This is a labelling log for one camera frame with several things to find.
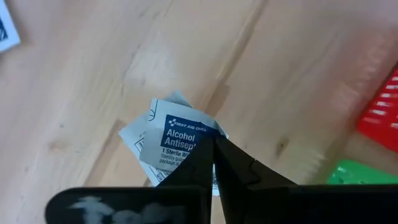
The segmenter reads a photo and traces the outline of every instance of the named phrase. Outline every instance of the green object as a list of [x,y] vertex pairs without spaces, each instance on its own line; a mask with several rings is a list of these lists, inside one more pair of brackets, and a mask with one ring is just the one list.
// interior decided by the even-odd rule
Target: green object
[[398,184],[398,176],[355,161],[342,160],[329,177],[328,184]]

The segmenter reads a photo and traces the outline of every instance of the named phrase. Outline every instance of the wooden table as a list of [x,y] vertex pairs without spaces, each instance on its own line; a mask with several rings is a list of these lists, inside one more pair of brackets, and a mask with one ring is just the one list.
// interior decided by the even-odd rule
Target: wooden table
[[0,55],[1,223],[43,223],[70,187],[143,185],[117,132],[173,90],[300,184],[345,157],[398,175],[354,132],[398,58],[394,0],[6,2],[22,45]]

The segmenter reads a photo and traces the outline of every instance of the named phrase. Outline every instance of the red container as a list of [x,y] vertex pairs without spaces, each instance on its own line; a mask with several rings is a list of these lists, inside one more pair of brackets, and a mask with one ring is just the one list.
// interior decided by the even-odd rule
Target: red container
[[398,67],[359,120],[359,132],[398,152]]

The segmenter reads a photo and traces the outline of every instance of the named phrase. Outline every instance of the alcohol prep pad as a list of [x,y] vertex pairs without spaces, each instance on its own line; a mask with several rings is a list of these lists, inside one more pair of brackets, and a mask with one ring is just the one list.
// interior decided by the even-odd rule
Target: alcohol prep pad
[[140,160],[173,171],[203,136],[227,134],[207,114],[165,100],[153,99]]

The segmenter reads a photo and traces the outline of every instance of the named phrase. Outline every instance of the alcohol antiseptic wipe packet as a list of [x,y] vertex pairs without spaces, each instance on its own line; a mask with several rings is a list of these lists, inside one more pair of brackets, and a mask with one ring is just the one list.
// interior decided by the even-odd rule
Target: alcohol antiseptic wipe packet
[[[169,101],[172,103],[179,104],[181,106],[192,108],[189,102],[183,97],[183,95],[179,91],[173,92],[170,96],[164,99],[165,101]],[[138,117],[133,122],[129,123],[125,128],[120,130],[119,135],[122,137],[124,143],[129,147],[135,157],[139,160],[142,147],[144,145],[144,140],[146,138],[146,127],[149,115],[153,115],[154,113],[149,110],[145,114]],[[144,169],[144,172],[147,174],[149,180],[152,185],[155,187],[161,181],[163,181],[171,172],[161,170],[146,164],[145,162],[139,161],[141,167]],[[217,182],[215,179],[215,172],[213,166],[213,195],[220,196],[218,191]]]
[[173,171],[203,136],[227,134],[209,115],[167,100],[153,99],[140,160]]

